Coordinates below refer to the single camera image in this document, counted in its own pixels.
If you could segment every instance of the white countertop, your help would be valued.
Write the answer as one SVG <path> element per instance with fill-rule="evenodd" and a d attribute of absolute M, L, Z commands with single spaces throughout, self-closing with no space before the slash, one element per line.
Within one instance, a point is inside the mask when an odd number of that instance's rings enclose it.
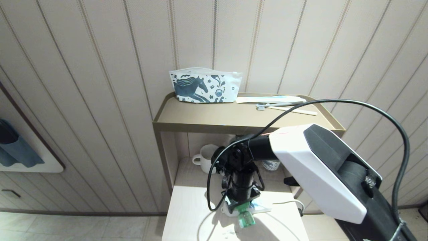
<path fill-rule="evenodd" d="M 259 198 L 270 202 L 293 199 L 290 188 L 283 184 L 281 170 L 269 172 L 260 167 L 260 173 L 266 190 Z M 239 227 L 237 217 L 228 217 L 220 209 L 209 211 L 207 177 L 190 159 L 180 162 L 162 240 L 308 240 L 294 202 L 274 205 L 271 212 L 254 214 L 256 225 L 244 229 Z M 221 198 L 221 178 L 217 174 L 212 176 L 212 207 Z"/>

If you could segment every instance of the mug handle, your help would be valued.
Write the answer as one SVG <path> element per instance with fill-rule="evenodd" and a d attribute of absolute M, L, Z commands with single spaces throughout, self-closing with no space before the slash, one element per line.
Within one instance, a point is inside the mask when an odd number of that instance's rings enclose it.
<path fill-rule="evenodd" d="M 194 155 L 192 158 L 193 164 L 200 166 L 201 165 L 201 158 L 202 158 L 201 154 Z"/>

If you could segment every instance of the striped wallpaper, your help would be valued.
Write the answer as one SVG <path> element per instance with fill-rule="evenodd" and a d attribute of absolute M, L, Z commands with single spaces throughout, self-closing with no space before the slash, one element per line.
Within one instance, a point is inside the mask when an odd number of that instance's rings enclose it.
<path fill-rule="evenodd" d="M 22 195 L 0 194 L 1 208 L 166 212 L 151 121 L 172 91 L 167 71 L 193 66 L 243 72 L 242 92 L 387 110 L 412 148 L 399 204 L 428 199 L 426 0 L 0 0 L 0 33 L 0 82 L 66 166 L 0 172 L 0 187 Z M 390 199 L 399 134 L 369 110 L 326 107 Z M 177 134 L 179 156 L 212 138 Z M 318 210 L 305 192 L 299 199 Z"/>

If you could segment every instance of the tile floor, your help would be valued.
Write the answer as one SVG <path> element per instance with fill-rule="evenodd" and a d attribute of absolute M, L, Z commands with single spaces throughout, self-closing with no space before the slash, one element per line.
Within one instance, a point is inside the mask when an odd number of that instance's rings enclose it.
<path fill-rule="evenodd" d="M 419 241 L 428 240 L 428 224 L 417 209 L 401 210 Z M 0 212 L 1 241 L 158 241 L 166 217 L 79 217 Z M 311 241 L 347 241 L 333 218 L 303 217 Z"/>

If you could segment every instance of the blue cloth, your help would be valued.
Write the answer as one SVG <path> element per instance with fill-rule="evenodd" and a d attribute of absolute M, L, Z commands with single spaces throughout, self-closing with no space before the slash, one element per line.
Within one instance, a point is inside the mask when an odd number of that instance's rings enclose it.
<path fill-rule="evenodd" d="M 19 139 L 13 143 L 0 144 L 0 158 L 2 159 L 0 163 L 3 166 L 11 166 L 19 162 L 26 167 L 33 167 L 36 164 L 44 163 L 22 136 L 19 136 Z"/>

